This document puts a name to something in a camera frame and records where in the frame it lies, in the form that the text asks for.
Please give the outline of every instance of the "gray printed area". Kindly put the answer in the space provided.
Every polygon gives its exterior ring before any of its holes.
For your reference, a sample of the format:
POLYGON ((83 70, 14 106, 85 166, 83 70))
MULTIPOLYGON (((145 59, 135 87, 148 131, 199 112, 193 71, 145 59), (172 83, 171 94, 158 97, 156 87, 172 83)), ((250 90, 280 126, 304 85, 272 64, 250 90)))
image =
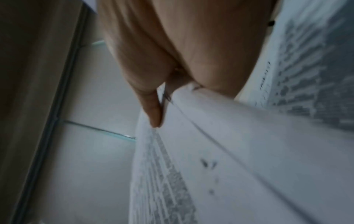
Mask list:
POLYGON ((334 9, 325 26, 309 22, 330 3, 287 23, 268 108, 354 131, 354 1, 334 9))
POLYGON ((196 209, 182 175, 153 129, 143 153, 140 173, 140 180, 132 189, 133 224, 197 223, 196 209))

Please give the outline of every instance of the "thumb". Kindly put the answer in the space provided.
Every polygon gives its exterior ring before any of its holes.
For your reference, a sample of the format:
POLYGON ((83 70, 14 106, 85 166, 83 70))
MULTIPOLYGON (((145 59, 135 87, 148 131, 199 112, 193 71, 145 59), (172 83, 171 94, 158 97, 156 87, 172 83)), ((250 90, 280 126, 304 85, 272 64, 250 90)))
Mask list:
POLYGON ((159 127, 162 120, 162 108, 157 96, 157 91, 143 92, 136 90, 135 88, 133 88, 133 90, 138 97, 143 110, 150 119, 150 125, 153 128, 159 127))

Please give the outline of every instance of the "tiled floor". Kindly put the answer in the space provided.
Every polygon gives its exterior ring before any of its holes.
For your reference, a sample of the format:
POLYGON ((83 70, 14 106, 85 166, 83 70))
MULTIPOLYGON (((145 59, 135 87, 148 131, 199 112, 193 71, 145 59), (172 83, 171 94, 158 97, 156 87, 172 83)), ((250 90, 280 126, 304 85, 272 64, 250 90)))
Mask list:
POLYGON ((92 13, 27 222, 128 223, 140 106, 101 40, 92 13))

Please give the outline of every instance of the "human hand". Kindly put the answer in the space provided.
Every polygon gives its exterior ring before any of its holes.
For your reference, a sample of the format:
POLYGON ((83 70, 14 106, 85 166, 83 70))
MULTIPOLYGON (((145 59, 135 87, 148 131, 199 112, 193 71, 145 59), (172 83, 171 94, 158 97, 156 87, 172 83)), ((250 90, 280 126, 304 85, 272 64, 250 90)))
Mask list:
POLYGON ((235 97, 257 61, 273 0, 98 0, 105 41, 152 127, 156 89, 177 67, 235 97))

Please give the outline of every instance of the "open book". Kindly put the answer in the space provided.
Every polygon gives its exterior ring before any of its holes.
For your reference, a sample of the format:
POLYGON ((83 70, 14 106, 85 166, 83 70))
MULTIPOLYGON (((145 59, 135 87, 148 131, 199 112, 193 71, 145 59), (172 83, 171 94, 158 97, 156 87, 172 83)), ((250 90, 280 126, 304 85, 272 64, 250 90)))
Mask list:
POLYGON ((354 223, 353 9, 284 1, 242 103, 168 81, 162 127, 140 114, 129 222, 354 223))

